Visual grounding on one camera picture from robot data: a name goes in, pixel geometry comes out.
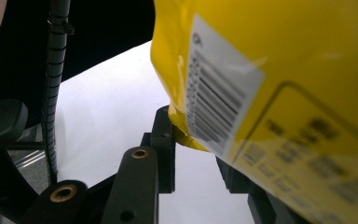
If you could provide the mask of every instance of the black clamp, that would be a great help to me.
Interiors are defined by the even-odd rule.
[[[74,35],[75,27],[66,21],[64,21],[61,25],[54,24],[50,20],[48,20],[48,28],[49,30],[58,35]]]

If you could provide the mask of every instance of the brass insert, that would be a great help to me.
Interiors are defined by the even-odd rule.
[[[50,200],[54,203],[66,202],[76,195],[76,191],[75,185],[63,185],[51,193]]]
[[[131,155],[135,159],[143,159],[143,158],[145,158],[145,157],[147,157],[149,155],[149,152],[147,150],[144,150],[144,149],[139,149],[139,150],[136,150],[136,151],[132,152]]]

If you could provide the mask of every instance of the spiral cable wrap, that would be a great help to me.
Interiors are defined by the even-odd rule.
[[[48,59],[42,107],[42,134],[48,164],[48,182],[57,183],[55,112],[62,79],[66,38],[75,29],[68,23],[70,0],[50,0],[48,17]]]

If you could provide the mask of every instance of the plastic packaging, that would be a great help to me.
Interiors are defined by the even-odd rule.
[[[312,223],[358,223],[358,0],[156,0],[177,139]]]

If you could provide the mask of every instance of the barcode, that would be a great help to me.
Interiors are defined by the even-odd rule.
[[[245,93],[197,50],[190,55],[187,78],[186,118],[190,134],[222,155]]]

